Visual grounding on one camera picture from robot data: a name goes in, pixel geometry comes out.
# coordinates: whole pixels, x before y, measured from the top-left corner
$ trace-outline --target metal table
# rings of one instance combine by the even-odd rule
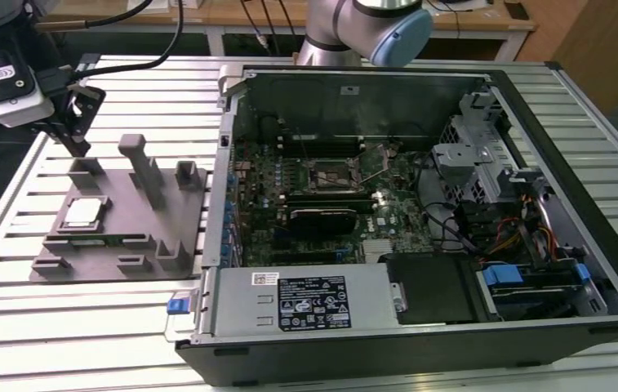
[[[104,56],[96,66],[152,59]],[[146,152],[158,157],[161,167],[194,158],[213,169],[221,118],[217,76],[224,64],[242,62],[289,64],[290,59],[177,57],[156,70],[89,81],[109,92],[89,133],[90,155],[102,158],[104,167],[129,165],[117,142],[124,133],[138,132],[150,141]],[[509,72],[618,231],[618,133],[567,74],[524,63],[424,61],[413,66]],[[533,162],[520,134],[515,136]],[[166,325],[166,302],[176,292],[194,287],[194,281],[66,285],[29,281],[32,259],[70,187],[69,165],[68,151],[41,136],[0,200],[0,390],[214,390],[165,339],[177,328]],[[270,385],[265,390],[406,391],[462,385],[490,391],[618,390],[618,343],[551,366]]]

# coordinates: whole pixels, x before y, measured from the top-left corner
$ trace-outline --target metal bracket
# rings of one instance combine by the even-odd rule
[[[220,79],[217,84],[220,86],[220,95],[222,98],[233,96],[245,87],[242,83],[244,78],[244,64],[225,64],[220,69]]]
[[[104,90],[97,87],[84,88],[88,94],[74,90],[74,93],[68,95],[65,109],[32,124],[32,131],[42,131],[60,140],[73,157],[86,156],[92,148],[86,142],[86,135],[105,101]]]

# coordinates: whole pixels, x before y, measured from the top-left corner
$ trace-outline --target table leg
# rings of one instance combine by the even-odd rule
[[[210,45],[210,56],[226,56],[224,49],[224,28],[209,26],[206,28],[208,43]]]
[[[508,39],[503,43],[501,50],[497,53],[496,61],[515,61],[517,54],[525,44],[529,31],[511,31]]]

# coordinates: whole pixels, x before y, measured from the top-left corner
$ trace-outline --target sticker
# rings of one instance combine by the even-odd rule
[[[254,286],[277,286],[280,272],[254,272],[252,284]]]
[[[345,276],[280,279],[277,291],[285,332],[353,327]]]
[[[358,96],[360,95],[360,86],[342,86],[341,87],[342,96]]]
[[[14,65],[6,65],[0,67],[0,80],[12,79],[16,76]]]

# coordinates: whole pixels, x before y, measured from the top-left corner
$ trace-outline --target white label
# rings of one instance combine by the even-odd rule
[[[105,247],[102,239],[73,239],[69,243],[76,247]]]
[[[254,272],[252,284],[254,286],[277,286],[280,272]]]
[[[342,96],[358,96],[360,95],[360,86],[344,86],[341,87]]]
[[[6,65],[0,67],[0,80],[12,79],[16,76],[14,65]]]

